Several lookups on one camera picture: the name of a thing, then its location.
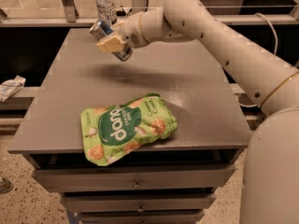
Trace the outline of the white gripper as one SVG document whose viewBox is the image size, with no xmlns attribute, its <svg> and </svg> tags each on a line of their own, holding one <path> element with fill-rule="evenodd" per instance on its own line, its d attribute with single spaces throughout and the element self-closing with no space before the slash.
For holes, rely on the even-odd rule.
<svg viewBox="0 0 299 224">
<path fill-rule="evenodd" d="M 117 20 L 113 25 L 113 30 L 119 30 L 120 35 L 109 35 L 96 43 L 102 52 L 121 52 L 128 44 L 131 48 L 138 49 L 146 47 L 149 42 L 146 40 L 141 29 L 141 17 L 143 13 L 138 12 L 124 20 Z"/>
</svg>

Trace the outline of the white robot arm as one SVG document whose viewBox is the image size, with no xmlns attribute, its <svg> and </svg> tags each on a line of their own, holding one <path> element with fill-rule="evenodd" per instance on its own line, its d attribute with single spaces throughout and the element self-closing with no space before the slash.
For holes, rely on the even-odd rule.
<svg viewBox="0 0 299 224">
<path fill-rule="evenodd" d="M 240 224 L 299 224 L 299 69 L 217 21 L 200 0 L 165 0 L 161 8 L 118 22 L 103 52 L 155 41 L 198 40 L 267 116 L 250 138 Z"/>
</svg>

